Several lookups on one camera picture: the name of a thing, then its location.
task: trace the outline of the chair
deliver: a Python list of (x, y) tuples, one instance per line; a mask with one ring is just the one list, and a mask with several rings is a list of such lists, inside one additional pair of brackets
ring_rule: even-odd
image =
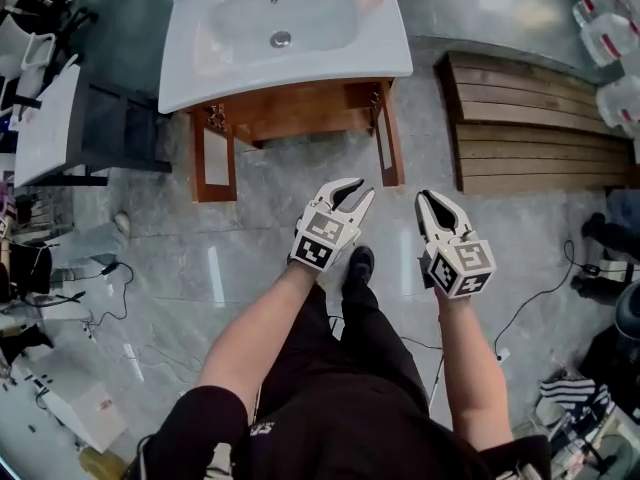
[(33, 98), (39, 94), (44, 70), (51, 62), (55, 44), (54, 34), (29, 34), (18, 26), (10, 14), (5, 17), (0, 24), (0, 117), (11, 111), (5, 96), (9, 84), (14, 80), (25, 78), (25, 83), (18, 82), (16, 89), (21, 96)]

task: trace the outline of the cable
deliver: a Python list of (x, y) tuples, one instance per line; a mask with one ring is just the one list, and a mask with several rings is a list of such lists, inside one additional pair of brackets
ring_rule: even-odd
[[(342, 320), (344, 322), (344, 318), (341, 317), (341, 316), (338, 316), (338, 315), (329, 315), (329, 319), (331, 319), (331, 318), (339, 318), (340, 320)], [(335, 329), (335, 322), (334, 322), (334, 325), (331, 328), (331, 330), (333, 331), (333, 329)], [(422, 346), (424, 348), (428, 348), (430, 350), (442, 350), (442, 347), (434, 347), (434, 346), (431, 346), (431, 345), (425, 345), (424, 343), (422, 343), (420, 341), (414, 340), (413, 338), (407, 338), (406, 336), (399, 336), (399, 338), (401, 340), (410, 341), (411, 343), (415, 343), (416, 345), (420, 345), (420, 346)]]
[(415, 343), (415, 344), (417, 344), (417, 345), (421, 345), (421, 346), (423, 346), (424, 348), (428, 348), (428, 349), (431, 349), (431, 350), (442, 350), (442, 347), (434, 347), (434, 346), (431, 346), (431, 345), (425, 345), (424, 343), (420, 343), (419, 341), (416, 341), (416, 340), (414, 340), (414, 339), (407, 338), (406, 336), (400, 336), (400, 339), (401, 339), (401, 340), (407, 340), (407, 341), (410, 341), (411, 343)]
[(589, 263), (585, 263), (584, 265), (582, 263), (578, 263), (576, 261), (573, 260), (573, 254), (572, 257), (569, 258), (569, 255), (567, 254), (567, 244), (571, 244), (571, 247), (573, 248), (573, 252), (575, 253), (575, 244), (573, 243), (573, 240), (569, 239), (566, 240), (564, 242), (564, 245), (562, 246), (563, 252), (564, 252), (564, 257), (567, 258), (567, 260), (569, 261), (569, 263), (571, 263), (571, 266), (576, 266), (576, 267), (580, 267), (582, 269), (583, 272), (586, 272), (587, 274), (591, 274), (593, 276), (597, 276), (600, 272), (606, 272), (607, 274), (611, 274), (611, 273), (615, 273), (615, 272), (626, 272), (627, 269), (621, 269), (621, 270), (605, 270), (600, 268), (597, 265), (591, 265)]
[(95, 279), (96, 277), (102, 277), (104, 276), (104, 274), (102, 272), (100, 272), (99, 274), (96, 274), (95, 276), (86, 276), (86, 277), (76, 277), (75, 272), (73, 272), (73, 279), (69, 279), (67, 280), (68, 283), (72, 283), (73, 281), (86, 281), (87, 279)]
[(33, 399), (34, 402), (36, 403), (36, 405), (38, 406), (38, 409), (42, 409), (43, 411), (47, 410), (47, 407), (42, 407), (38, 401), (40, 400), (40, 398), (44, 395), (46, 395), (49, 392), (49, 390), (47, 388), (42, 388), (42, 391), (40, 391), (39, 393), (36, 393), (36, 397)]
[(91, 317), (92, 320), (84, 322), (85, 325), (87, 326), (91, 326), (91, 329), (95, 329), (96, 327), (100, 327), (100, 325), (102, 325), (102, 322), (104, 322), (104, 319), (107, 316), (111, 316), (112, 318), (116, 319), (116, 320), (124, 320), (125, 318), (127, 318), (128, 314), (129, 314), (129, 310), (127, 309), (127, 287), (133, 282), (133, 280), (135, 279), (136, 275), (133, 272), (133, 269), (127, 265), (126, 263), (123, 263), (121, 261), (117, 261), (112, 263), (111, 265), (109, 265), (108, 267), (106, 267), (101, 273), (100, 275), (107, 275), (110, 274), (111, 272), (113, 272), (116, 268), (118, 268), (120, 265), (122, 265), (123, 267), (127, 267), (129, 269), (129, 273), (131, 274), (131, 277), (129, 278), (129, 280), (124, 283), (124, 288), (122, 290), (122, 306), (124, 307), (124, 314), (121, 316), (115, 315), (113, 314), (111, 311), (105, 311), (102, 316), (100, 317), (100, 320), (98, 320), (97, 324), (92, 323), (93, 320), (93, 316)]
[[(171, 364), (169, 364), (166, 361), (160, 361), (159, 363), (155, 363), (155, 364), (150, 364), (150, 363), (145, 363), (142, 359), (142, 351), (145, 348), (150, 348), (152, 350), (155, 350), (158, 354), (166, 357), (167, 359), (169, 359), (170, 361), (182, 366), (185, 370), (187, 370), (188, 372), (194, 373), (194, 374), (198, 374), (202, 371), (202, 369), (204, 368), (204, 364), (202, 363), (202, 361), (200, 359), (198, 359), (195, 356), (189, 356), (187, 358), (188, 364), (187, 363), (183, 363), (182, 361), (179, 361), (178, 359), (175, 359), (174, 357), (171, 357), (169, 354), (166, 354), (165, 352), (163, 352), (162, 350), (154, 347), (153, 345), (149, 345), (149, 344), (145, 344), (143, 345), (140, 349), (135, 350), (132, 347), (132, 351), (134, 353), (134, 356), (131, 357), (128, 354), (120, 354), (118, 352), (116, 352), (115, 350), (113, 350), (110, 346), (108, 346), (107, 344), (103, 344), (105, 350), (109, 353), (112, 354), (116, 357), (119, 357), (121, 359), (126, 359), (128, 361), (135, 361), (138, 365), (145, 367), (145, 368), (157, 368), (159, 366), (166, 366), (167, 368), (169, 368), (169, 370), (171, 371), (171, 373), (174, 375), (174, 377), (178, 380), (178, 382), (182, 383), (182, 384), (186, 384), (186, 385), (190, 385), (192, 386), (194, 383), (191, 381), (186, 381), (184, 380), (182, 377), (180, 377), (175, 370), (173, 369), (173, 367), (171, 366)], [(193, 362), (197, 363), (198, 365), (198, 369), (194, 368), (193, 366)]]
[(60, 304), (66, 304), (67, 302), (75, 302), (80, 304), (80, 298), (84, 297), (87, 292), (78, 292), (73, 297), (65, 297), (64, 295), (54, 295), (58, 299), (62, 299), (56, 302), (45, 302), (44, 304), (34, 304), (26, 299), (20, 299), (20, 303), (30, 306), (32, 308), (51, 308), (53, 306), (59, 306)]
[[(569, 258), (569, 255), (567, 254), (567, 244), (571, 244), (571, 258)], [(560, 284), (558, 286), (556, 286), (555, 288), (551, 289), (551, 290), (543, 290), (541, 292), (536, 293), (535, 295), (533, 295), (532, 297), (528, 298), (526, 301), (524, 301), (520, 307), (518, 308), (518, 310), (516, 311), (515, 315), (513, 315), (513, 317), (511, 318), (511, 320), (509, 320), (509, 323), (500, 331), (500, 333), (498, 334), (498, 336), (496, 337), (496, 339), (493, 341), (493, 352), (495, 353), (495, 355), (498, 357), (498, 360), (500, 360), (500, 356), (498, 355), (498, 340), (500, 339), (500, 337), (506, 332), (506, 330), (511, 327), (511, 324), (513, 324), (513, 322), (515, 321), (516, 318), (518, 318), (518, 315), (520, 314), (520, 312), (527, 306), (527, 304), (529, 304), (529, 302), (537, 299), (538, 297), (540, 297), (540, 295), (545, 295), (545, 294), (549, 294), (549, 293), (553, 293), (557, 290), (559, 290), (564, 283), (567, 282), (567, 279), (569, 278), (569, 274), (571, 273), (571, 269), (573, 268), (574, 265), (578, 265), (580, 267), (584, 268), (584, 265), (581, 265), (580, 263), (576, 263), (575, 262), (575, 244), (573, 243), (573, 240), (566, 240), (564, 242), (563, 245), (563, 250), (564, 250), (564, 255), (565, 257), (569, 260), (569, 268), (567, 269), (567, 273), (564, 275), (564, 277), (562, 278), (562, 281), (560, 281)]]

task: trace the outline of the wooden cabinet leg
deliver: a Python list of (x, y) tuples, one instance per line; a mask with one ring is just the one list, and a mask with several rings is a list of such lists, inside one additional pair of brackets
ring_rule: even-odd
[[(213, 141), (212, 144), (205, 144), (206, 141)], [(234, 137), (230, 126), (226, 127), (225, 135), (222, 136), (215, 129), (207, 125), (207, 113), (204, 109), (193, 109), (191, 111), (191, 198), (196, 203), (211, 203), (218, 201), (236, 201), (236, 168), (234, 157)], [(207, 147), (210, 145), (215, 149), (211, 153), (212, 157), (219, 160), (226, 155), (227, 176), (224, 176), (224, 167), (220, 172), (213, 173), (216, 181), (224, 179), (225, 184), (214, 184), (207, 180), (206, 157)]]
[(374, 121), (376, 138), (378, 140), (378, 154), (380, 155), (380, 167), (382, 170), (382, 184), (385, 187), (404, 185), (404, 164), (402, 162), (402, 149), (400, 148), (400, 135), (393, 108), (393, 98), (389, 82), (380, 83), (381, 112), (377, 113)]

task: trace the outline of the drain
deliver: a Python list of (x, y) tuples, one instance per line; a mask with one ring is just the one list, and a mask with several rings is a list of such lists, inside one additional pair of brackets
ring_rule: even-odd
[(271, 36), (269, 42), (274, 48), (286, 48), (291, 44), (291, 34), (286, 30), (280, 30)]

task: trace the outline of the wooden slat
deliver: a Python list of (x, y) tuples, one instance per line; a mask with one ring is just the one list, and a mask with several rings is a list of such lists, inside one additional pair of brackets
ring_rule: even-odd
[(345, 109), (372, 106), (375, 84), (284, 86), (279, 90), (253, 91), (224, 100), (227, 124), (251, 124), (289, 117), (327, 115)]
[(613, 137), (595, 137), (584, 133), (572, 133), (558, 130), (542, 130), (524, 126), (495, 126), (477, 124), (456, 125), (460, 141), (495, 140), (504, 142), (534, 142), (544, 144), (565, 144), (606, 149), (628, 154), (629, 141)]
[(526, 62), (464, 52), (450, 52), (449, 59), (452, 66), (510, 73), (521, 78), (549, 82), (575, 91), (595, 94), (595, 87), (589, 82)]
[(625, 174), (629, 164), (530, 158), (464, 158), (463, 176), (502, 174)]
[(318, 87), (318, 86), (343, 86), (350, 84), (363, 84), (363, 83), (371, 83), (377, 84), (382, 80), (386, 80), (389, 83), (392, 83), (393, 77), (373, 77), (373, 78), (332, 78), (330, 80), (312, 80), (310, 82), (300, 82), (298, 84), (287, 84), (287, 85), (279, 85), (275, 87), (267, 87), (265, 89), (256, 89), (255, 91), (247, 91), (238, 94), (228, 94), (227, 96), (220, 96), (219, 98), (215, 98), (213, 100), (203, 101), (202, 103), (197, 103), (192, 105), (191, 107), (187, 107), (185, 110), (190, 112), (193, 109), (201, 108), (201, 107), (210, 107), (211, 105), (219, 105), (221, 103), (226, 103), (235, 98), (243, 98), (248, 94), (261, 94), (263, 96), (270, 96), (272, 93), (281, 92), (284, 88), (292, 88), (292, 89), (303, 89), (306, 87)]
[(560, 96), (561, 98), (566, 98), (568, 100), (579, 101), (594, 107), (596, 106), (595, 96), (592, 94), (569, 89), (551, 82), (523, 78), (510, 73), (454, 67), (453, 76), (458, 84), (489, 85), (494, 87), (521, 89), (523, 91)]
[(276, 139), (305, 133), (365, 130), (372, 128), (369, 109), (346, 110), (329, 115), (289, 117), (277, 121), (259, 121), (251, 125), (254, 141)]
[(520, 123), (569, 128), (602, 135), (615, 134), (603, 121), (540, 108), (518, 107), (499, 103), (463, 102), (462, 114), (465, 121), (472, 122)]
[(523, 174), (512, 176), (465, 176), (465, 194), (509, 194), (547, 190), (590, 190), (624, 185), (623, 174)]
[(601, 120), (598, 109), (574, 100), (568, 100), (552, 94), (493, 87), (487, 85), (458, 84), (458, 94), (461, 101), (475, 101), (481, 103), (505, 103), (522, 107), (534, 107), (547, 110), (565, 112), (578, 116)]
[(628, 164), (629, 156), (617, 151), (528, 142), (460, 141), (460, 158), (552, 158)]

